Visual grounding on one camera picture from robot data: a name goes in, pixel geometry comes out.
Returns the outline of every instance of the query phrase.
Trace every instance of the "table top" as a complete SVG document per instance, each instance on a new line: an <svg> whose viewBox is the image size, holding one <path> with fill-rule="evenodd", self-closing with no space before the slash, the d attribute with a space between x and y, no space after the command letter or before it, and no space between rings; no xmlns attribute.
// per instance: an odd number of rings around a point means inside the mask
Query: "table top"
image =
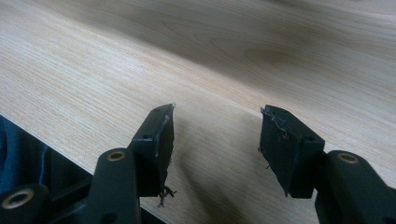
<svg viewBox="0 0 396 224"><path fill-rule="evenodd" d="M170 223L317 223L257 151L288 109L396 187L396 2L0 1L0 113L89 172L176 103Z"/></svg>

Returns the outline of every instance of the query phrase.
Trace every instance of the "wooden surface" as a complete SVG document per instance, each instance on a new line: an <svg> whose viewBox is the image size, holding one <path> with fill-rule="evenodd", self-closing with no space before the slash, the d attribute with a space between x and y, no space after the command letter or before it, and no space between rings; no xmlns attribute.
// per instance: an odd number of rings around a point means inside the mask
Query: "wooden surface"
<svg viewBox="0 0 396 224"><path fill-rule="evenodd" d="M0 1L0 113L93 172L150 109L176 103L171 223L317 223L257 151L288 109L396 187L391 0Z"/></svg>

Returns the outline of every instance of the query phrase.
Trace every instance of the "wood grain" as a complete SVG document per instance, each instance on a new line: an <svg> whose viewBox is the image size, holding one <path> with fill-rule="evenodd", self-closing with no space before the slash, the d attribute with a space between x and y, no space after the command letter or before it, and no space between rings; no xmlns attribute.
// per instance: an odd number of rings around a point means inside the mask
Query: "wood grain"
<svg viewBox="0 0 396 224"><path fill-rule="evenodd" d="M93 172L176 103L170 223L317 223L257 152L285 107L396 187L394 1L0 1L0 113Z"/></svg>

